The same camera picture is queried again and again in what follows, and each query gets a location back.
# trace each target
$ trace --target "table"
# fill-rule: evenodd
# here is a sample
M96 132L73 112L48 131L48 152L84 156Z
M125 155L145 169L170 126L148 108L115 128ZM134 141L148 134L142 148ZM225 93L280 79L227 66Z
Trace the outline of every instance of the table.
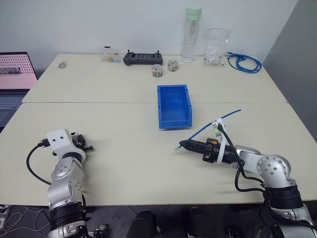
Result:
M48 186L26 168L29 151L46 133L67 128L82 133L95 151L83 165L87 205L199 204L262 202L258 192L235 190L236 171L202 161L178 141L230 111L224 120L234 144L279 154L292 165L303 200L317 198L308 184L317 180L317 144L287 103L193 103L193 127L159 130L155 103L25 103L0 135L0 203L47 205ZM214 137L206 129L195 139ZM38 149L31 166L50 180L57 159ZM243 188L256 182L240 179Z
M170 72L168 59L180 68ZM58 68L66 62L66 68ZM248 67L253 62L244 62ZM163 77L153 78L150 65L102 62L98 55L58 55L23 99L32 102L155 103L157 85L187 84L192 103L285 103L264 68L247 74L227 67L203 66L202 57L183 63L163 57Z

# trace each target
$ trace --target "blue cable coil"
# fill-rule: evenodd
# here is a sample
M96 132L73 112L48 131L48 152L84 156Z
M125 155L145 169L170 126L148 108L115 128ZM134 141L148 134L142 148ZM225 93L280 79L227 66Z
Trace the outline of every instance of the blue cable coil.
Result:
M230 115L232 115L232 114L234 114L234 113L237 113L237 112L239 112L239 111L241 111L241 109L235 110L235 111L233 111L233 112L230 112L230 113L228 113L228 114L222 116L221 119L224 119L224 118L226 118L226 117L228 117L228 116L230 116ZM196 135L198 135L200 132L202 132L203 130L205 130L208 126L212 125L212 123L213 123L213 121L210 122L210 123L208 123L207 125L205 125L203 128L201 128L199 131L197 131L195 134L193 134L193 135L192 135L191 137L189 137L187 140L193 139Z
M230 59L236 58L236 66L233 66L230 62ZM229 61L229 64L231 67L235 68L236 70L242 71L242 72L246 72L246 73L257 73L261 70L262 68L262 64L260 61L258 61L255 58L252 58L250 56L246 56L246 55L240 55L240 54L235 54L232 52L227 52L227 59ZM248 69L248 68L244 68L240 65L240 62L245 61L246 59L249 60L253 60L254 63L256 63L256 67L254 69Z

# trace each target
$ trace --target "small plastic box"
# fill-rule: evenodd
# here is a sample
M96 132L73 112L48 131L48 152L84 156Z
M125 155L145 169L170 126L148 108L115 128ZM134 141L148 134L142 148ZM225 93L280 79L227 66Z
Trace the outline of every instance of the small plastic box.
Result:
M160 129L192 126L192 105L187 85L158 85L158 121Z

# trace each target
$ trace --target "water bottle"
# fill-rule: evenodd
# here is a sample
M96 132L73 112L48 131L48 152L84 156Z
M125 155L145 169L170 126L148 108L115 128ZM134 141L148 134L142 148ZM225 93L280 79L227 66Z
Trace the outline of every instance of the water bottle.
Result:
M201 6L197 4L191 4L186 7L185 36L182 53L182 60L185 63L191 63L194 60L198 21L201 15Z

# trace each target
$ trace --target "black remote controller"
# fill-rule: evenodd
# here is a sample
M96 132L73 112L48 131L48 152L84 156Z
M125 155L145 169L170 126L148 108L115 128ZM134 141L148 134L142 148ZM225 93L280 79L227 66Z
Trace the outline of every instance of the black remote controller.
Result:
M162 55L159 53L154 54L135 54L134 52L130 52L123 57L123 62L126 65L132 64L163 64Z

